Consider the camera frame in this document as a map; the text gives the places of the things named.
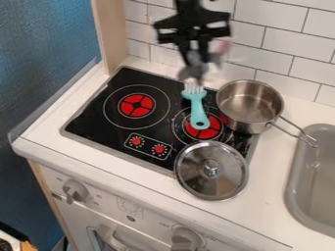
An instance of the stainless steel pot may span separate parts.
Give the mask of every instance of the stainless steel pot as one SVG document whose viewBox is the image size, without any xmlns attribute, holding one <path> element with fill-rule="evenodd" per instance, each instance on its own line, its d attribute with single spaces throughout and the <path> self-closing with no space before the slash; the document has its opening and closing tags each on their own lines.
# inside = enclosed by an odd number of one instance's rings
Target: stainless steel pot
<svg viewBox="0 0 335 251">
<path fill-rule="evenodd" d="M 216 103 L 225 116 L 224 123 L 231 129 L 258 134 L 275 126 L 311 147 L 318 147 L 316 139 L 281 116 L 284 101 L 279 92 L 266 83 L 255 80 L 229 82 L 217 92 Z M 301 135 L 277 125 L 275 122 L 279 118 L 298 129 Z"/>
</svg>

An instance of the tile backsplash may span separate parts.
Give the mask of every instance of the tile backsplash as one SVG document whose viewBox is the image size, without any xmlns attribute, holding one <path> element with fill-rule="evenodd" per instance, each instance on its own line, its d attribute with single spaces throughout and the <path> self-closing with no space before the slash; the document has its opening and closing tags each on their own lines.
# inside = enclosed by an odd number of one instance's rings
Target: tile backsplash
<svg viewBox="0 0 335 251">
<path fill-rule="evenodd" d="M 335 106 L 335 0 L 203 0 L 232 14 L 232 46 L 215 78 L 251 78 L 281 93 Z M 151 24 L 175 14 L 173 0 L 124 0 L 129 54 L 175 69 L 172 44 L 158 44 Z M 215 51 L 220 41 L 211 43 Z"/>
</svg>

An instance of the sink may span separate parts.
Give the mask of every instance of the sink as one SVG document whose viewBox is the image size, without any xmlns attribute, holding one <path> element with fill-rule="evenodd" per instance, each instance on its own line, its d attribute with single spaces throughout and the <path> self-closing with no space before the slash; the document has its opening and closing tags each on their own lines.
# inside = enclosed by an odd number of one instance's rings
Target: sink
<svg viewBox="0 0 335 251">
<path fill-rule="evenodd" d="M 319 148 L 298 143 L 285 190 L 285 204 L 302 225 L 335 237 L 335 126 L 310 125 Z"/>
</svg>

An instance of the brush bristles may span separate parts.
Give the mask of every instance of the brush bristles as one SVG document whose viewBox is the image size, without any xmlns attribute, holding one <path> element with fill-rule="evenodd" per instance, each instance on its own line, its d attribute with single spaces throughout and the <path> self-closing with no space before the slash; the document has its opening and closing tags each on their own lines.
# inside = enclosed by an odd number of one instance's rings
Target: brush bristles
<svg viewBox="0 0 335 251">
<path fill-rule="evenodd" d="M 185 81 L 185 91 L 190 94 L 200 94 L 204 91 L 204 87 L 195 81 Z"/>
</svg>

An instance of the pot lid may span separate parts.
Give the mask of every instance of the pot lid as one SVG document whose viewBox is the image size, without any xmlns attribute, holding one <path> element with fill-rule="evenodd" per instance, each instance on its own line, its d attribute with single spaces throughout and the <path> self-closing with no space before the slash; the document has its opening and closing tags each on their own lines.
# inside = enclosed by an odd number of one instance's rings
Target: pot lid
<svg viewBox="0 0 335 251">
<path fill-rule="evenodd" d="M 242 155 L 217 141 L 201 141 L 185 147 L 174 171 L 181 186 L 204 200 L 226 200 L 246 186 L 249 170 Z"/>
</svg>

